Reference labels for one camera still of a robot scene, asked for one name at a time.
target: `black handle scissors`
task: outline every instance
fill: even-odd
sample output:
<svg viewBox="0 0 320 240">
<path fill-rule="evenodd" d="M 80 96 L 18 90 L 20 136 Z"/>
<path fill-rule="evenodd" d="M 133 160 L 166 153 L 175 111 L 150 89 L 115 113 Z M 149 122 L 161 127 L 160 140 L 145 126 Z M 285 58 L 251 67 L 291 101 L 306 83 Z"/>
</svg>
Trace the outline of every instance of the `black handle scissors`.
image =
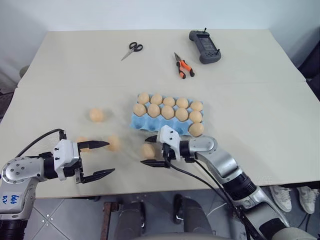
<svg viewBox="0 0 320 240">
<path fill-rule="evenodd" d="M 144 46 L 142 46 L 142 44 L 138 44 L 136 41 L 131 42 L 129 44 L 129 51 L 126 53 L 126 55 L 124 55 L 124 57 L 121 59 L 121 61 L 123 59 L 125 59 L 126 57 L 128 57 L 133 52 L 140 52 L 143 48 L 144 48 Z"/>
</svg>

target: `orange-handled pliers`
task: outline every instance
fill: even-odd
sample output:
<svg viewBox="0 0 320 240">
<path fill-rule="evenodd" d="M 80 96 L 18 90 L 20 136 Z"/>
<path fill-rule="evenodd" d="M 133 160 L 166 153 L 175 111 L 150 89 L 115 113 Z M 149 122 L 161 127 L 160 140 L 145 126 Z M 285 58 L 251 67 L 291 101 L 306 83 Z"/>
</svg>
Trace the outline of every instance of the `orange-handled pliers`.
<svg viewBox="0 0 320 240">
<path fill-rule="evenodd" d="M 176 59 L 176 66 L 178 67 L 179 70 L 179 75 L 182 79 L 186 78 L 185 73 L 182 71 L 182 67 L 184 67 L 185 69 L 187 69 L 190 73 L 190 76 L 193 77 L 195 75 L 194 71 L 192 70 L 192 68 L 186 63 L 185 60 L 181 60 L 181 58 L 174 53 L 175 59 Z"/>
</svg>

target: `white wall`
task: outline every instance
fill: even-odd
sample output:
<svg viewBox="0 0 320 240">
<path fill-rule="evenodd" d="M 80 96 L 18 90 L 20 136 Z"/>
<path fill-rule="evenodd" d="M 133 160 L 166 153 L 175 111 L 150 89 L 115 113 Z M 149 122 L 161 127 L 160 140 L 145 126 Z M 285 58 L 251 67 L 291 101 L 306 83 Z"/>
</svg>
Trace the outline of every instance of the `white wall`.
<svg viewBox="0 0 320 240">
<path fill-rule="evenodd" d="M 270 29 L 298 66 L 319 41 L 320 0 L 0 0 L 0 89 L 47 31 Z"/>
</svg>

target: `egg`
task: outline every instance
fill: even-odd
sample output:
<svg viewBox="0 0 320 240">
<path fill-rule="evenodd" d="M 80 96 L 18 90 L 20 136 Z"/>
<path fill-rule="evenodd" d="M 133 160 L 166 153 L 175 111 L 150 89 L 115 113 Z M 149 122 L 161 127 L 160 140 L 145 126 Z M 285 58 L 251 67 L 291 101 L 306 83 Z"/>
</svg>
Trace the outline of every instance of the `egg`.
<svg viewBox="0 0 320 240">
<path fill-rule="evenodd" d="M 192 108 L 192 110 L 200 112 L 204 108 L 204 105 L 200 101 L 194 101 L 191 103 L 190 107 Z"/>
<path fill-rule="evenodd" d="M 164 100 L 163 100 L 163 104 L 173 107 L 174 105 L 176 105 L 176 100 L 172 97 L 172 96 L 167 96 Z"/>
<path fill-rule="evenodd" d="M 183 108 L 183 109 L 187 109 L 189 106 L 189 102 L 185 97 L 180 97 L 178 98 L 178 100 L 176 101 L 176 105 L 179 108 Z"/>
<path fill-rule="evenodd" d="M 188 119 L 188 111 L 185 108 L 180 107 L 175 111 L 175 116 L 179 121 L 184 122 Z"/>
<path fill-rule="evenodd" d="M 189 114 L 189 119 L 194 123 L 201 123 L 202 121 L 202 114 L 199 111 L 192 111 Z"/>
<path fill-rule="evenodd" d="M 199 137 L 204 132 L 204 130 L 205 130 L 204 126 L 199 122 L 193 123 L 189 127 L 189 133 L 194 137 Z"/>
<path fill-rule="evenodd" d="M 159 93 L 156 93 L 151 97 L 150 103 L 157 105 L 162 104 L 162 96 Z"/>
<path fill-rule="evenodd" d="M 147 112 L 146 107 L 142 105 L 141 103 L 136 103 L 133 106 L 133 113 L 137 115 L 138 117 L 141 117 L 143 114 Z"/>
<path fill-rule="evenodd" d="M 92 122 L 98 123 L 104 120 L 104 112 L 101 109 L 92 108 L 89 115 Z"/>
<path fill-rule="evenodd" d="M 81 142 L 86 142 L 88 141 L 88 138 L 86 138 L 85 136 L 79 136 L 76 140 L 77 143 L 81 143 Z M 80 152 L 90 152 L 90 148 L 86 147 L 86 148 L 82 148 L 80 150 Z"/>
<path fill-rule="evenodd" d="M 149 143 L 145 143 L 142 145 L 141 153 L 145 159 L 154 159 L 155 155 L 156 155 L 156 151 L 155 151 L 154 146 L 152 146 Z"/>
<path fill-rule="evenodd" d="M 138 96 L 138 103 L 140 104 L 146 104 L 149 102 L 149 94 L 147 92 L 142 92 Z"/>
<path fill-rule="evenodd" d="M 161 115 L 165 119 L 169 120 L 169 119 L 172 119 L 175 116 L 175 111 L 171 106 L 167 106 L 166 105 L 161 109 Z"/>
<path fill-rule="evenodd" d="M 157 116 L 159 116 L 160 114 L 160 108 L 157 104 L 150 104 L 148 107 L 148 114 L 150 115 L 150 117 L 152 118 L 156 118 Z"/>
<path fill-rule="evenodd" d="M 111 135 L 108 137 L 107 142 L 109 145 L 107 145 L 107 149 L 112 152 L 117 152 L 121 149 L 121 141 L 117 135 Z"/>
</svg>

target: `blue egg carton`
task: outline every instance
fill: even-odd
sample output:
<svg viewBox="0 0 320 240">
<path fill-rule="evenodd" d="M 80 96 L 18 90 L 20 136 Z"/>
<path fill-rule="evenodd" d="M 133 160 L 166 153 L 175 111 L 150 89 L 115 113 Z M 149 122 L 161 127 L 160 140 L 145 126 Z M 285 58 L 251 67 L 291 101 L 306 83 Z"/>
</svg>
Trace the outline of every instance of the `blue egg carton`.
<svg viewBox="0 0 320 240">
<path fill-rule="evenodd" d="M 187 99 L 189 102 L 189 107 L 186 109 L 188 114 L 190 114 L 193 110 L 190 107 L 191 103 L 193 100 Z M 147 102 L 144 106 L 146 109 L 148 109 L 149 105 L 151 103 Z M 165 105 L 161 103 L 159 105 L 159 108 L 162 109 Z M 174 105 L 173 107 L 174 112 L 179 108 L 177 105 Z M 188 135 L 191 136 L 191 134 L 188 132 L 189 127 L 193 124 L 193 122 L 188 118 L 186 121 L 180 121 L 176 116 L 173 118 L 167 120 L 165 119 L 161 113 L 157 117 L 151 117 L 148 115 L 148 113 L 145 113 L 142 116 L 137 116 L 134 113 L 131 115 L 131 124 L 130 127 L 134 129 L 142 129 L 142 130 L 147 130 L 149 132 L 155 132 L 159 131 L 164 125 L 168 125 L 169 127 L 173 128 L 176 130 L 179 135 Z"/>
</svg>

